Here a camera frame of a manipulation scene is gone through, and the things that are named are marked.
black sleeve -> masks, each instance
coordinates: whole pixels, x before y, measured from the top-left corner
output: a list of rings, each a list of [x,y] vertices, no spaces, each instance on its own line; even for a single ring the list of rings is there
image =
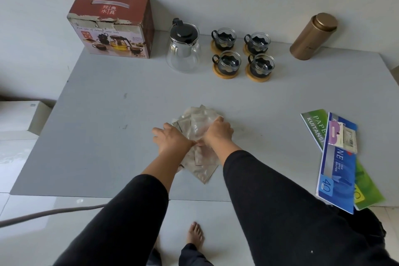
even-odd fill
[[[72,241],[54,266],[146,265],[168,194],[151,175],[134,177]]]
[[[223,174],[255,265],[399,265],[250,153],[233,152]]]

gray table top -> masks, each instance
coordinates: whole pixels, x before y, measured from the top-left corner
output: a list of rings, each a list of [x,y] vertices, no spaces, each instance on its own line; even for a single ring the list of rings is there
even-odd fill
[[[12,191],[12,195],[113,197],[157,155],[151,129],[190,106],[215,108],[234,140],[262,162],[315,193],[320,150],[300,114],[324,108],[358,124],[359,158],[386,197],[399,206],[399,87],[374,52],[326,48],[308,61],[289,44],[272,43],[276,69],[268,82],[211,69],[210,36],[201,36],[197,72],[165,61],[167,33],[157,32],[151,59],[82,52]],[[176,175],[171,199],[229,201],[222,167],[203,185]]]

white wall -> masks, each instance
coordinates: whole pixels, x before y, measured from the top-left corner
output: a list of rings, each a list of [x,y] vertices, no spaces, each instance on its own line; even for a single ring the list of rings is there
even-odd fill
[[[83,47],[65,18],[73,1],[0,0],[0,94],[58,98]],[[281,42],[329,12],[340,26],[327,46],[380,52],[388,67],[399,65],[399,0],[152,0],[152,8],[159,30],[178,16],[202,34],[229,26]]]

person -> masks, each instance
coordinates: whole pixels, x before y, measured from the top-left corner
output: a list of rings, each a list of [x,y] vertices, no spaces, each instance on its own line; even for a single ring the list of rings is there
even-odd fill
[[[152,131],[158,157],[87,224],[54,266],[160,265],[159,252],[153,248],[173,178],[190,148],[202,144],[211,147],[223,165],[255,265],[399,265],[383,246],[367,243],[325,203],[237,146],[233,129],[222,117],[200,143],[168,123]],[[193,223],[189,231],[195,239],[187,240],[179,266],[212,265],[198,252],[203,240],[200,226]]]

electrical cable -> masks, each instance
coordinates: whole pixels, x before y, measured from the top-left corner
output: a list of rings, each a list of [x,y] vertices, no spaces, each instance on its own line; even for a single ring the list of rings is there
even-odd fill
[[[88,211],[88,210],[92,210],[92,209],[103,208],[105,205],[107,205],[107,204],[101,204],[101,205],[95,205],[95,206],[85,206],[85,207],[59,208],[59,209],[51,209],[49,211],[41,211],[39,213],[27,214],[22,217],[17,217],[17,218],[0,221],[0,228],[18,224],[18,223],[22,223],[22,222],[29,221],[29,220],[33,220],[36,218],[50,216],[52,214],[72,213],[74,211]]]

